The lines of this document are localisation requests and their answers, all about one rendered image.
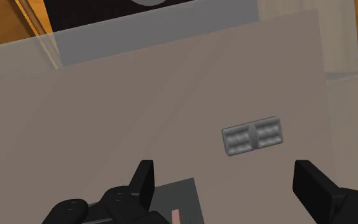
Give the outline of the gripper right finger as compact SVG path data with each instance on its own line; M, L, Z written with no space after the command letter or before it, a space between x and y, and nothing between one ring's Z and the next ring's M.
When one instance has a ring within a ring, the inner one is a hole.
M358 190L339 187L309 160L295 161L293 192L316 224L358 224Z

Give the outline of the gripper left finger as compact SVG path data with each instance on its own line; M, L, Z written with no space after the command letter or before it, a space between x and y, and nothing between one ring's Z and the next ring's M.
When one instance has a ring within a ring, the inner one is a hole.
M149 210L154 192L154 163L141 160L128 185L108 189L94 204L83 199L59 202L42 224L170 224Z

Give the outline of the dark grey flat book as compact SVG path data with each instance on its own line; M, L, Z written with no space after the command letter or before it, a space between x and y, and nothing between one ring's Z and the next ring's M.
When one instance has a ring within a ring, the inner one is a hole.
M82 224L205 224L193 178L155 186L147 181L109 189Z

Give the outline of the grey-brown table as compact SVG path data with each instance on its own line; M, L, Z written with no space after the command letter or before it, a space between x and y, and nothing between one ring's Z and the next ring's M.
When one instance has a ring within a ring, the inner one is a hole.
M100 59L87 42L58 69L38 38L0 45L0 224L95 202L146 158L158 186L195 180L205 224L312 224L295 160L358 190L358 72L321 39L307 10ZM283 143L226 154L222 129L271 116Z

